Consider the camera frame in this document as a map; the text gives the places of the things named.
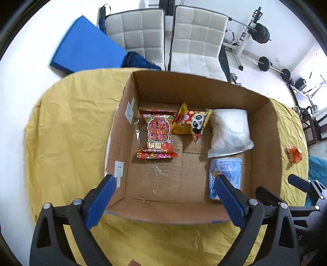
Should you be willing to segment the white padded chair left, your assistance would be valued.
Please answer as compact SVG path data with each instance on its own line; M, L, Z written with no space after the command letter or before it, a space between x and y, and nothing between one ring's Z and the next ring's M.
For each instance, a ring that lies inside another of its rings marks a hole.
M98 28L127 52L136 52L165 71L165 11L136 9L107 15L99 9Z

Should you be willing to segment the light blue tissue pack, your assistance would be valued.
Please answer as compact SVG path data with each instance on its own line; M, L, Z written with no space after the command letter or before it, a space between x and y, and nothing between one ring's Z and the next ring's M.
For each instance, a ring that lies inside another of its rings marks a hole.
M223 174L235 188L240 189L242 179L242 159L237 157L225 157L211 160L208 173L208 193L209 198L215 201L219 200L215 191L215 179L219 174Z

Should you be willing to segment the black blue workout bench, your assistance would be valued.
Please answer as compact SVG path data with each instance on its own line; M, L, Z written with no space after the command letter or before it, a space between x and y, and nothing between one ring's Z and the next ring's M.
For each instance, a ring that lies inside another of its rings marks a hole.
M231 83L230 67L229 67L228 58L224 46L222 46L220 49L218 60L226 76L227 81Z

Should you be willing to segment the white bench press rack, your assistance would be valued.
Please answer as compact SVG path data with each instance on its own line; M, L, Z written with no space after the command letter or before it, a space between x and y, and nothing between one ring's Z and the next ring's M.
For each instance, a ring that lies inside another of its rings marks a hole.
M257 22L260 20L262 16L262 7L258 7L252 14L252 18L248 24L244 24L242 22L239 22L231 17L228 17L229 22L237 22L238 24L241 24L245 26L245 30L241 33L240 37L238 39L235 38L234 32L231 30L233 39L231 41L228 41L226 38L223 40L223 46L227 48L233 55L234 60L237 63L237 67L239 70L243 71L243 64L241 62L241 54L245 49L245 46L247 45L247 42L251 38L251 32L256 32L255 26L257 25Z

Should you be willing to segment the white padded chair right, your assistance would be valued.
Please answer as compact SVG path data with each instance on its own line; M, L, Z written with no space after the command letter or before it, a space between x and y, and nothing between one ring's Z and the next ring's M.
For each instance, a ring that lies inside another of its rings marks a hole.
M218 12L176 6L168 70L227 81L218 56L228 21Z

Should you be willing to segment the open cardboard box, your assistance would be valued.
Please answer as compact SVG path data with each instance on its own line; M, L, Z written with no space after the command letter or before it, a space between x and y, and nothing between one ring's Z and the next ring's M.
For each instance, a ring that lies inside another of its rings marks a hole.
M211 131L198 142L173 135L174 159L138 159L141 147L135 129L140 109L178 111L243 109L248 113L253 149L241 154L243 193L251 197L263 186L278 195L282 187L282 147L278 117L271 99L251 90L196 75L166 71L136 71L128 79L111 130L106 170L120 172L120 186L108 212L137 221L200 224L228 221L224 207L208 197L207 153ZM123 163L119 171L118 164Z

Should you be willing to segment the barbell on rack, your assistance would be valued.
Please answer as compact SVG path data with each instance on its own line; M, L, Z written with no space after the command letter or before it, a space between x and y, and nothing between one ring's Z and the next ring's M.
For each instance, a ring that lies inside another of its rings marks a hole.
M249 22L249 24L239 22L231 17L229 17L228 20L245 26L245 31L238 39L238 43L241 41L245 41L246 37L251 37L255 42L259 44L265 44L270 41L270 32L268 28L262 25L261 23L258 23L258 19L254 18Z

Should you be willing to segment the red floral snack packet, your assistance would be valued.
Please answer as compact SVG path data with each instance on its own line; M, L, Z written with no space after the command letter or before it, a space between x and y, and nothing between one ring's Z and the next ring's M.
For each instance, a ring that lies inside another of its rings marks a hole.
M138 159L173 159L178 157L171 140L176 113L163 110L139 110L146 123L146 144L139 149Z

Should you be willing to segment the orange snack packet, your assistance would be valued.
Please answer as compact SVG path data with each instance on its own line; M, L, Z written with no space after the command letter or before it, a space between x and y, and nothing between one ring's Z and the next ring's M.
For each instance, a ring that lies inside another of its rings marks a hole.
M299 163L303 157L301 150L294 146L287 147L287 153L291 163Z

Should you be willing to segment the chrome dumbbells on floor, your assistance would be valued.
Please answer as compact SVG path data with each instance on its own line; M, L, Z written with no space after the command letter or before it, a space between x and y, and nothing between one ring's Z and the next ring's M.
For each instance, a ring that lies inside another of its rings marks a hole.
M230 74L231 80L233 81L233 83L237 86L243 86L242 83L239 83L238 80L238 76L235 73L231 73Z

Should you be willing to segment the white powder plastic bag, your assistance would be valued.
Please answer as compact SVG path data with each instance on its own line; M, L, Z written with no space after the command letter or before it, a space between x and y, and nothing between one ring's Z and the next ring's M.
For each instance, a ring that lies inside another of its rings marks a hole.
M247 111L215 109L212 110L209 122L212 127L209 158L236 155L253 149Z

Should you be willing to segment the yellow tablecloth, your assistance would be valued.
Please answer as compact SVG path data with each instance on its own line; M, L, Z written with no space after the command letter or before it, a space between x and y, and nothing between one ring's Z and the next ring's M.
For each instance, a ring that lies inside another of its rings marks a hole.
M109 174L111 130L125 85L136 71L80 71L55 83L37 102L25 128L27 189L34 220L44 203L69 204ZM272 102L284 167L278 196L291 206L302 206L305 194L291 186L287 177L308 176L303 129L292 109ZM143 119L135 132L143 147ZM299 163L290 162L289 146L303 153ZM127 219L107 210L91 232L113 265L127 265L132 259L142 265L217 265L239 231L230 219L200 224L156 223Z

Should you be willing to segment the white padded chair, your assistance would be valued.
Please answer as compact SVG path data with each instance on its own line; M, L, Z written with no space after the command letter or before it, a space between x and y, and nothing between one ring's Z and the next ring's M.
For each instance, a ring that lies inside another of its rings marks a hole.
M218 12L176 6L168 70L227 81L218 56L228 21Z
M165 71L165 11L136 9L107 15L99 9L98 28L127 52L136 52Z

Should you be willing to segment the teal bean bag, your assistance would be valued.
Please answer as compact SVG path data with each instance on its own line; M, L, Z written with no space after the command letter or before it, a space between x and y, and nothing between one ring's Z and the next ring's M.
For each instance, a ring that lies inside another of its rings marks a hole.
M309 155L309 171L308 180L313 183L318 180L324 187L326 187L327 177L327 161Z

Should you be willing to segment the yellow panda snack packet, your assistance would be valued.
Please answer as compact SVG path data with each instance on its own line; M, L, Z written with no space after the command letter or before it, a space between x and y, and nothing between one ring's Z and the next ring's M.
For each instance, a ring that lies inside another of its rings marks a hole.
M209 122L212 110L193 111L183 103L172 124L172 133L176 135L192 135L193 141L198 142Z

